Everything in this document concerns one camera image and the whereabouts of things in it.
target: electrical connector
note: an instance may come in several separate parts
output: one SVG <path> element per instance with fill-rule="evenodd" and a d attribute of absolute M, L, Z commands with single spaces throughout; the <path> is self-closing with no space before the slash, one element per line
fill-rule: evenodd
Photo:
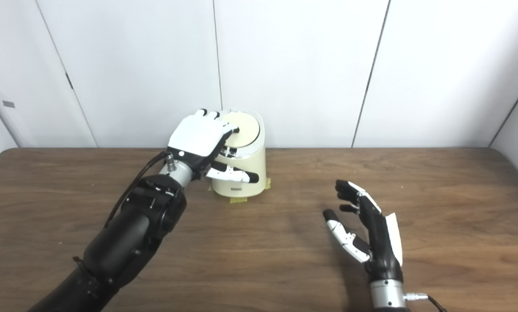
<path fill-rule="evenodd" d="M 429 300 L 429 296 L 427 294 L 423 294 L 420 292 L 408 292 L 403 295 L 403 298 L 406 301 Z"/>

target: yellow tape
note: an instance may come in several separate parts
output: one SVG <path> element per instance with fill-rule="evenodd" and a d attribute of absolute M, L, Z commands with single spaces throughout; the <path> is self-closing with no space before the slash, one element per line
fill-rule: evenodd
<path fill-rule="evenodd" d="M 234 197 L 231 197 L 230 198 L 230 203 L 233 204 L 233 203 L 245 203 L 247 202 L 247 197 L 241 197 L 241 198 L 234 198 Z"/>

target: robotic arm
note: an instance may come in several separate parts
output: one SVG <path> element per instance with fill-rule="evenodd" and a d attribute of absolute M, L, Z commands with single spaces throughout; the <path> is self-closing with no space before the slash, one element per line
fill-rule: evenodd
<path fill-rule="evenodd" d="M 367 243 L 343 225 L 332 209 L 323 211 L 328 228 L 340 245 L 365 266 L 369 275 L 372 305 L 375 312 L 409 312 L 406 301 L 430 300 L 440 312 L 446 312 L 432 297 L 421 293 L 403 293 L 403 255 L 395 213 L 386 217 L 370 195 L 349 181 L 337 180 L 338 198 L 351 204 L 340 210 L 359 216 L 369 232 Z"/>
<path fill-rule="evenodd" d="M 85 249 L 77 268 L 29 312 L 99 312 L 155 255 L 186 208 L 184 188 L 211 178 L 258 182 L 259 176 L 214 159 L 238 128 L 200 109 L 182 120 L 166 151 L 155 156 L 115 204 L 101 232 Z M 159 174 L 142 178 L 164 160 Z"/>

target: wooden table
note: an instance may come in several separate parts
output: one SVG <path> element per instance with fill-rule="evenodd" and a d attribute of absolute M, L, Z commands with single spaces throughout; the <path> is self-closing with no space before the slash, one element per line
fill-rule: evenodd
<path fill-rule="evenodd" d="M 0 312 L 22 312 L 74 268 L 156 150 L 11 149 L 0 155 Z M 518 311 L 518 172 L 491 149 L 271 149 L 272 188 L 230 204 L 193 182 L 188 208 L 109 312 L 369 311 L 362 266 L 321 211 L 334 180 L 396 212 L 407 291 L 450 312 Z M 351 227 L 360 223 L 340 213 Z M 432 312 L 412 302 L 414 312 Z"/>

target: black cable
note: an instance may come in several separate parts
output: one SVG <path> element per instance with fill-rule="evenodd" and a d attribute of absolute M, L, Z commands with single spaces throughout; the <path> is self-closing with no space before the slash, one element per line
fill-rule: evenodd
<path fill-rule="evenodd" d="M 154 158 L 151 158 L 150 161 L 148 161 L 146 166 L 144 168 L 142 168 L 142 170 L 140 170 L 140 173 L 138 173 L 138 175 L 134 178 L 134 180 L 132 180 L 132 182 L 130 183 L 128 188 L 126 188 L 126 190 L 124 190 L 124 193 L 122 193 L 122 195 L 119 197 L 119 200 L 117 201 L 117 203 L 115 204 L 115 206 L 111 210 L 111 213 L 109 214 L 109 217 L 107 217 L 107 221 L 105 221 L 105 225 L 103 225 L 103 227 L 106 228 L 109 225 L 109 222 L 116 215 L 120 205 L 124 202 L 124 200 L 126 199 L 126 196 L 128 196 L 128 193 L 130 193 L 130 191 L 132 191 L 134 186 L 136 186 L 136 184 L 138 183 L 138 181 L 140 181 L 140 179 L 146 173 L 146 171 L 149 168 L 151 168 L 154 164 L 156 164 L 158 161 L 160 161 L 161 159 L 166 158 L 166 156 L 168 154 L 170 154 L 170 152 L 167 152 L 167 151 L 163 150 L 162 152 L 157 154 Z"/>
<path fill-rule="evenodd" d="M 428 296 L 429 300 L 438 308 L 439 312 L 447 312 L 445 308 L 443 308 L 434 298 Z"/>

